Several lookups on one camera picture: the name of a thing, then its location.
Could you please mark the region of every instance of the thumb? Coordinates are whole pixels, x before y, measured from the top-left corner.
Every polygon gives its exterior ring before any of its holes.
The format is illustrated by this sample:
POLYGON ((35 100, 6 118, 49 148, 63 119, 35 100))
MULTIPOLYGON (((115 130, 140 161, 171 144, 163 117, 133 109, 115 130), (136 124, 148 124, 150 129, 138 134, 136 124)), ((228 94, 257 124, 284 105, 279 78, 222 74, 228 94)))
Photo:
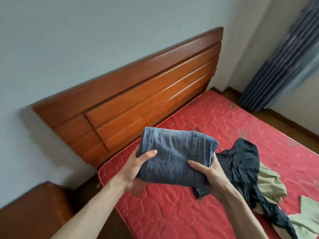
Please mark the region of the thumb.
POLYGON ((198 162, 195 162, 193 160, 188 160, 187 163, 193 168, 193 169, 196 169, 200 172, 202 172, 203 174, 207 171, 207 167, 198 163, 198 162))
POLYGON ((146 162, 147 160, 153 158, 155 155, 157 154, 157 150, 151 150, 148 151, 146 153, 144 153, 143 155, 138 157, 139 162, 141 163, 141 165, 146 162))

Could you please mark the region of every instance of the red mattress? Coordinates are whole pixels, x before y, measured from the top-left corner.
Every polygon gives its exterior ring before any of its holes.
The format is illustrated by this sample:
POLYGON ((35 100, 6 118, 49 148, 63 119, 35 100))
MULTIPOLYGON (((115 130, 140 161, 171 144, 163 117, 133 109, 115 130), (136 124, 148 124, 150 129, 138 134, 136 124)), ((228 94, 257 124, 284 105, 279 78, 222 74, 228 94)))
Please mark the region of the red mattress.
MULTIPOLYGON (((257 145, 260 161, 281 175, 288 196, 280 207, 287 214, 300 212, 300 195, 319 201, 319 156, 213 91, 198 96, 157 127, 206 133, 218 140, 217 152, 245 138, 257 145)), ((103 186, 138 143, 139 139, 100 168, 103 186)), ((126 192, 116 209, 136 239, 235 238, 221 204, 212 195, 197 200, 188 187, 148 184, 139 197, 126 192)), ((269 238, 280 238, 262 215, 257 218, 269 238)))

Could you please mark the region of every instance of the blue curtain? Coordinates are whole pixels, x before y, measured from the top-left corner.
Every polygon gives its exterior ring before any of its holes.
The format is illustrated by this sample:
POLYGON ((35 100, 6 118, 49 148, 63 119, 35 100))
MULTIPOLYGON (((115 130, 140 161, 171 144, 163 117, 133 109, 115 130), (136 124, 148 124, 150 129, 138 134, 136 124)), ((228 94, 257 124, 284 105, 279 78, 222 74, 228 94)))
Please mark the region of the blue curtain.
POLYGON ((242 93, 239 104, 257 112, 300 85, 319 67, 319 0, 312 0, 242 93))

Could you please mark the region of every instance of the left hand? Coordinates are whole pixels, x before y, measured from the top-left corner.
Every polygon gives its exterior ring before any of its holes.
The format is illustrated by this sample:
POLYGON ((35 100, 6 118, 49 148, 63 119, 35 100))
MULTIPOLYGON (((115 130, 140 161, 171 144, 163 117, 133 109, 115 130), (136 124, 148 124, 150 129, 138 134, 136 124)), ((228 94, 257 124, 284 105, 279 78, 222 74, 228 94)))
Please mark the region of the left hand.
POLYGON ((134 149, 123 168, 117 174, 122 180, 124 180, 127 190, 130 190, 134 187, 136 183, 135 177, 141 169, 142 164, 157 154, 157 150, 151 150, 144 153, 140 157, 137 157, 138 148, 139 145, 134 149))

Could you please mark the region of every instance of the wooden headboard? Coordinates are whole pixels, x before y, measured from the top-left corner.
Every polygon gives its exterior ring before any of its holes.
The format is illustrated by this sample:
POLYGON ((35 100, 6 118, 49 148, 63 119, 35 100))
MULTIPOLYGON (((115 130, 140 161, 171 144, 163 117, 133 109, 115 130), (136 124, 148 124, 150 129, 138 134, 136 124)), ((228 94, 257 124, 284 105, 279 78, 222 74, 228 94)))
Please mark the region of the wooden headboard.
POLYGON ((205 91, 215 74, 223 28, 37 102, 33 110, 86 163, 99 167, 205 91))

